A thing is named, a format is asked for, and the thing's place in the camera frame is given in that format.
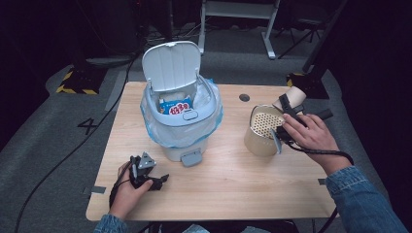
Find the human hand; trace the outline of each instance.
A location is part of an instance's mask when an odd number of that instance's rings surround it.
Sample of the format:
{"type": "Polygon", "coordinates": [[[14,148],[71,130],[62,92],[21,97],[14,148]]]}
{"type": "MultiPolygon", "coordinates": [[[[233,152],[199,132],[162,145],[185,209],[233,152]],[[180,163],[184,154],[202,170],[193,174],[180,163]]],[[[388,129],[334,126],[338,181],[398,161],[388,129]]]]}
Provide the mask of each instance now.
{"type": "MultiPolygon", "coordinates": [[[[127,163],[119,167],[119,174],[125,168],[127,163]]],[[[140,198],[145,194],[149,188],[151,188],[154,183],[152,180],[147,180],[139,188],[135,189],[129,179],[129,169],[127,168],[121,178],[121,184],[118,188],[118,193],[116,194],[115,201],[110,208],[109,214],[116,216],[121,220],[125,220],[127,215],[133,210],[136,204],[139,202],[140,198]]]]}
{"type": "MultiPolygon", "coordinates": [[[[288,114],[283,114],[283,117],[285,120],[283,127],[301,147],[311,150],[339,150],[327,126],[318,116],[299,115],[307,127],[288,114]]],[[[340,155],[313,153],[308,155],[324,168],[327,175],[352,165],[347,158],[340,155]]]]}

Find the person's left hand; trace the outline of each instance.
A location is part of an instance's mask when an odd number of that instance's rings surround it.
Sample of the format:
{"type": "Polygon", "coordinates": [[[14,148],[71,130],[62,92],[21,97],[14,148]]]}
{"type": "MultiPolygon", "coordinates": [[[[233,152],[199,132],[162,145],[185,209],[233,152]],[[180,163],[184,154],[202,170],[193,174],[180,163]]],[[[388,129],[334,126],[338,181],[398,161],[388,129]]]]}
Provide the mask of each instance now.
{"type": "MultiPolygon", "coordinates": [[[[119,174],[124,169],[127,163],[119,167],[119,174]]],[[[116,216],[121,220],[125,220],[127,215],[134,209],[139,202],[140,198],[145,194],[154,183],[152,180],[147,180],[139,188],[135,189],[131,182],[127,182],[129,179],[129,169],[127,168],[121,178],[121,185],[119,186],[118,193],[116,194],[115,201],[110,208],[109,214],[116,216]]]]}

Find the metal stand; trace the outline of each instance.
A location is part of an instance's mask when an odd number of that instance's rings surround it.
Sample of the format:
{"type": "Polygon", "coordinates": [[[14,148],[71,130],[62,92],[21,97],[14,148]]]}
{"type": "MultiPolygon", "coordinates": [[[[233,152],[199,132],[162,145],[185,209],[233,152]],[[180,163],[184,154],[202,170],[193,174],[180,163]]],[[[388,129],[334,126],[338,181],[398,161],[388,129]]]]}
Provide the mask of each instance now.
{"type": "Polygon", "coordinates": [[[269,41],[270,32],[275,21],[276,14],[279,8],[279,0],[274,4],[252,4],[252,3],[233,3],[233,2],[215,2],[203,0],[201,25],[198,46],[200,53],[203,54],[205,47],[205,23],[206,16],[215,17],[249,17],[269,19],[266,32],[262,32],[261,36],[267,50],[269,59],[276,57],[272,45],[269,41]]]}

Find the gray floor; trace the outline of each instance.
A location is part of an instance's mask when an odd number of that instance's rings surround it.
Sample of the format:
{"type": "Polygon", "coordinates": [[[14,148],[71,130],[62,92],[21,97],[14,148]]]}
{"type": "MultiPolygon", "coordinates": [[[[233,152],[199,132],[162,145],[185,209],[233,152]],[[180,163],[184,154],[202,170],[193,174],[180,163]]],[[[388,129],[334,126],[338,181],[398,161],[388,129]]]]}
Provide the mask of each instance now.
{"type": "MultiPolygon", "coordinates": [[[[286,74],[301,72],[317,40],[303,42],[283,59],[269,60],[259,34],[263,30],[232,28],[208,32],[200,74],[215,83],[286,85],[286,74]]],[[[197,43],[196,36],[189,40],[197,43]]],[[[288,32],[279,38],[272,36],[271,41],[278,53],[292,44],[288,32]]],[[[120,93],[119,83],[124,80],[126,66],[108,71],[98,95],[56,93],[69,68],[70,64],[50,77],[46,83],[50,97],[0,153],[0,232],[14,231],[18,213],[30,192],[66,156],[68,159],[34,192],[23,212],[18,232],[91,232],[96,224],[86,219],[87,193],[94,185],[116,115],[116,112],[108,113],[107,110],[120,93]],[[108,116],[95,133],[71,154],[86,138],[86,130],[77,125],[90,117],[96,124],[106,114],[108,116]]],[[[131,80],[144,80],[140,58],[135,61],[129,76],[131,80]]],[[[306,109],[308,112],[326,108],[333,111],[334,117],[326,123],[339,147],[355,158],[356,164],[386,195],[346,115],[338,83],[330,72],[326,72],[323,83],[330,99],[307,99],[304,102],[306,109]]],[[[318,230],[325,221],[316,219],[318,230]]],[[[296,219],[295,222],[300,232],[312,232],[311,219],[296,219]]],[[[129,222],[132,232],[146,224],[129,222]]],[[[327,232],[344,232],[340,218],[327,232]]]]}

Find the denim sleeve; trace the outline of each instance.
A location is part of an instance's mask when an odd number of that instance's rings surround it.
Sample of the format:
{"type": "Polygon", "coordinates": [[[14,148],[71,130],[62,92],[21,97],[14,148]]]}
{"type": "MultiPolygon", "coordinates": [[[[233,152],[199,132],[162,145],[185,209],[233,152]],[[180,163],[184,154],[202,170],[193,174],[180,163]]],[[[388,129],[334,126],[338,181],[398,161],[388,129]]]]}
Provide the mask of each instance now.
{"type": "Polygon", "coordinates": [[[127,232],[127,225],[119,218],[111,215],[104,215],[93,233],[123,233],[127,232]]]}
{"type": "Polygon", "coordinates": [[[326,187],[347,232],[407,232],[386,198],[357,167],[331,174],[326,187]]]}

